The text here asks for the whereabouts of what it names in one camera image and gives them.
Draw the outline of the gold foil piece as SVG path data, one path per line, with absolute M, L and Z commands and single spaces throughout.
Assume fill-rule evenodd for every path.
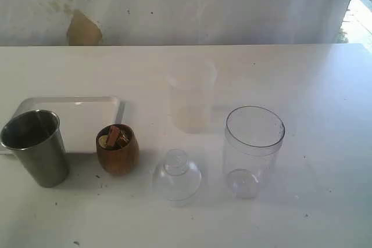
M 120 131 L 119 136 L 117 138 L 117 144 L 123 148 L 125 147 L 128 143 L 130 142 L 130 139 L 127 137 L 127 135 L 123 132 Z

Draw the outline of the wooden block pieces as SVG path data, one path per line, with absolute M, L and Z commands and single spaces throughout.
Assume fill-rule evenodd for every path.
M 115 125 L 111 125 L 108 132 L 108 137 L 106 140 L 107 148 L 113 148 L 116 144 L 116 141 L 120 135 L 120 129 Z

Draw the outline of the brown wooden cup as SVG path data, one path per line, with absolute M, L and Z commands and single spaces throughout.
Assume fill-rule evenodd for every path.
M 98 143 L 98 138 L 101 135 L 107 135 L 111 125 L 106 126 L 99 131 L 96 136 L 96 153 L 101 167 L 111 175 L 120 176 L 130 173 L 136 166 L 139 158 L 139 145 L 135 137 L 134 131 L 126 124 L 112 124 L 123 131 L 130 142 L 121 148 L 116 141 L 113 148 L 103 149 Z

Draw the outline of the gold coin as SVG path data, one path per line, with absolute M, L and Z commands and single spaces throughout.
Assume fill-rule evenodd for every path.
M 98 138 L 98 143 L 99 143 L 101 148 L 103 148 L 103 149 L 107 148 L 107 139 L 108 139 L 108 135 L 101 135 Z

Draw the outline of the clear dome jar lid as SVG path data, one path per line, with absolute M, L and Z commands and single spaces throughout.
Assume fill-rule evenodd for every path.
M 174 207 L 191 202 L 201 183 L 199 167 L 181 149 L 170 149 L 157 164 L 152 177 L 153 190 Z

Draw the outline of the clear plastic jar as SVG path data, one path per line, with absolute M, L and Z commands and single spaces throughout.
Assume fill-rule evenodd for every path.
M 257 196 L 275 165 L 284 136 L 282 119 L 266 108 L 241 106 L 228 114 L 222 170 L 235 197 Z

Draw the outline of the frosted plastic beaker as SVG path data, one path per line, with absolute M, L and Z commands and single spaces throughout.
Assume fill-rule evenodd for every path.
M 211 60 L 173 60 L 168 65 L 167 83 L 172 122 L 179 130 L 197 134 L 208 129 L 217 70 Z

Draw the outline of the white rectangular tray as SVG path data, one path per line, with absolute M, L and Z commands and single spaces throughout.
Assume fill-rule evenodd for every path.
M 67 153 L 95 153 L 97 133 L 123 119 L 125 102 L 116 96 L 47 96 L 25 99 L 16 117 L 36 109 L 49 110 L 60 119 L 60 131 Z

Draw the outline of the steel metal cup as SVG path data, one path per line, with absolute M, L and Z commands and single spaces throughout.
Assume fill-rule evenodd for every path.
M 53 188 L 69 174 L 60 119 L 52 111 L 31 110 L 12 118 L 1 131 L 1 145 L 41 187 Z

